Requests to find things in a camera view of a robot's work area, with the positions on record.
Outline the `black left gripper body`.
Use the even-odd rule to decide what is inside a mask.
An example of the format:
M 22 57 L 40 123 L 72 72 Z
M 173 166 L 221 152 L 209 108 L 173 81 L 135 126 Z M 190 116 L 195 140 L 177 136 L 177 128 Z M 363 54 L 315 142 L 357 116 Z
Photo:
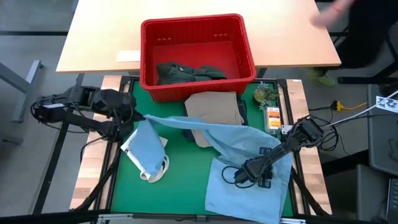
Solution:
M 136 99 L 128 93 L 118 92 L 113 89 L 95 91 L 93 95 L 93 111 L 114 117 L 122 122 L 133 119 Z

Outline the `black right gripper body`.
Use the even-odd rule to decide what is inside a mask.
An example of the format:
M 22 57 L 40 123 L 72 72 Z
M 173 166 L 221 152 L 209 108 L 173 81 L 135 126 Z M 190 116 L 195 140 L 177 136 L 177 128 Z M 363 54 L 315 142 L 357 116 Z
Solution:
M 273 166 L 269 153 L 271 148 L 261 147 L 260 156 L 248 159 L 240 169 L 234 173 L 234 184 L 240 189 L 246 189 L 257 184 L 260 188 L 271 188 Z

